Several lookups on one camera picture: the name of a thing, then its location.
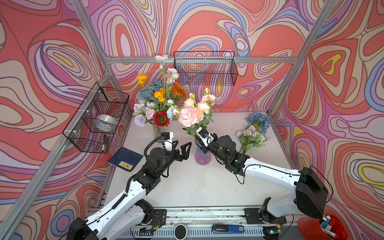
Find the wire basket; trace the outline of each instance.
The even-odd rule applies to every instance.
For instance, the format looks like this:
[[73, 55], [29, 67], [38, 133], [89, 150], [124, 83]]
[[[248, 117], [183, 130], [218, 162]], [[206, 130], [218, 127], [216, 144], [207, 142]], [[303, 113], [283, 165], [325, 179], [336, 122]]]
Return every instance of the wire basket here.
[[234, 51], [175, 51], [174, 68], [181, 85], [234, 86], [237, 67]]
[[[74, 128], [69, 130], [69, 134], [66, 133], [68, 130], [63, 131], [63, 134], [81, 152], [108, 152], [129, 100], [129, 95], [121, 90], [99, 85], [97, 87], [96, 90], [91, 90], [97, 92]], [[102, 114], [112, 117], [114, 123], [99, 119]]]

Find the flower bouquet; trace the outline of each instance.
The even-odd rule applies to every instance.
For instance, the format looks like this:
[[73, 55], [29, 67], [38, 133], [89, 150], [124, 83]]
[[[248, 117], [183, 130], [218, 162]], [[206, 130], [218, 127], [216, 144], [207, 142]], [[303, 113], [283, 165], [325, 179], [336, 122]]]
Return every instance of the flower bouquet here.
[[[208, 88], [204, 89], [204, 95], [199, 103], [196, 102], [195, 94], [189, 94], [189, 98], [184, 101], [184, 107], [176, 111], [179, 122], [186, 127], [183, 129], [187, 131], [188, 135], [194, 136], [200, 127], [207, 128], [207, 124], [210, 121], [214, 122], [211, 107], [215, 104], [215, 101], [216, 97], [211, 95], [211, 91]], [[198, 146], [195, 153], [195, 161], [200, 165], [208, 164], [211, 161], [210, 153], [204, 154], [200, 149], [199, 142], [195, 141], [195, 143]]]
[[148, 76], [139, 75], [137, 82], [142, 89], [138, 92], [140, 101], [133, 107], [133, 117], [135, 124], [139, 127], [144, 126], [146, 123], [153, 124], [154, 137], [156, 138], [160, 136], [161, 132], [165, 131], [164, 127], [169, 125], [170, 120], [177, 120], [174, 112], [179, 107], [176, 103], [187, 95], [183, 87], [176, 83], [179, 74], [175, 68], [168, 68], [168, 77], [166, 77], [163, 61], [167, 60], [168, 56], [155, 56], [155, 58], [161, 62], [162, 81], [153, 80], [150, 85], [147, 85], [145, 81]]
[[245, 120], [252, 125], [244, 131], [238, 131], [236, 134], [242, 144], [242, 154], [245, 154], [253, 147], [264, 147], [264, 142], [268, 140], [265, 133], [270, 126], [267, 116], [262, 113], [250, 114]]

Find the blue hydrangea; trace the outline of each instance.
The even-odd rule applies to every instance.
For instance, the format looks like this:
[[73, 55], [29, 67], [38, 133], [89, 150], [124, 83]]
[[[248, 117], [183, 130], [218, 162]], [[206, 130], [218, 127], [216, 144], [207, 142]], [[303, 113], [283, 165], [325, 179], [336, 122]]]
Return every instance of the blue hydrangea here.
[[149, 98], [152, 101], [155, 101], [155, 97], [153, 94], [160, 90], [160, 88], [164, 87], [164, 83], [159, 80], [153, 80], [149, 86], [144, 87], [138, 92], [138, 95], [140, 96], [140, 100], [144, 100], [146, 98]]
[[245, 120], [248, 124], [257, 124], [260, 128], [260, 132], [264, 134], [268, 130], [269, 126], [271, 126], [268, 117], [262, 113], [254, 112], [250, 114], [249, 117], [247, 117]]
[[167, 117], [169, 118], [169, 119], [172, 119], [172, 117], [173, 117], [173, 110], [176, 108], [176, 106], [175, 105], [172, 105], [172, 106], [170, 106], [169, 108], [168, 108], [168, 110], [167, 110]]

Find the red bucket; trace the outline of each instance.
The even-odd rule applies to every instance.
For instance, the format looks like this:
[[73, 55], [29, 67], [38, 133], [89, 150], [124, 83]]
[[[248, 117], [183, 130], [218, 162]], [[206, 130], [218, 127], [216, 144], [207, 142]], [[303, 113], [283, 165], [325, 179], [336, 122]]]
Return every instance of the red bucket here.
[[[335, 215], [326, 215], [329, 215], [334, 220], [331, 231], [339, 235], [337, 240], [347, 240], [347, 228], [342, 225], [341, 221]], [[302, 217], [299, 219], [298, 227], [301, 235], [306, 240], [335, 240], [335, 238], [330, 237], [323, 232], [319, 224], [319, 219]]]

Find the navy blue notebook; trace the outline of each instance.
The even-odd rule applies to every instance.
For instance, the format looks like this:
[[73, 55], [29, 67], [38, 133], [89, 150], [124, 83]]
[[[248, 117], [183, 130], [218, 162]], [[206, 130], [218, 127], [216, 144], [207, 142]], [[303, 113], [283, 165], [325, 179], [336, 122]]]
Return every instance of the navy blue notebook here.
[[109, 164], [113, 166], [120, 167], [125, 171], [132, 171], [135, 166], [143, 158], [143, 155], [138, 154], [134, 151], [128, 150], [124, 147], [121, 147], [108, 161]]

